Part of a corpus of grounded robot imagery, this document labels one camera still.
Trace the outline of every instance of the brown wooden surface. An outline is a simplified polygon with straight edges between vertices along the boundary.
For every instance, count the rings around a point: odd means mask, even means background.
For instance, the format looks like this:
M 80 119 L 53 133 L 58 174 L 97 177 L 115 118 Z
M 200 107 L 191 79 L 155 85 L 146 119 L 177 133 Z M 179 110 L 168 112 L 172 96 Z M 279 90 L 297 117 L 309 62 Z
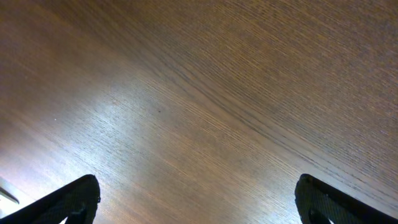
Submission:
M 0 176 L 97 223 L 299 223 L 310 173 L 398 218 L 395 0 L 0 2 Z

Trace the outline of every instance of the dark wood grain streak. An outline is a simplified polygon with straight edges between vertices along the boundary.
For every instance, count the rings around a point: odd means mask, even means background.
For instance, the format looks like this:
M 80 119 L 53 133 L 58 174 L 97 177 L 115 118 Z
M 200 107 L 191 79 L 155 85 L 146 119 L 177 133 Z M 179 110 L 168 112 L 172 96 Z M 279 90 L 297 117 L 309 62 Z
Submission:
M 398 4 L 0 2 L 0 176 L 96 223 L 299 223 L 310 173 L 398 218 Z

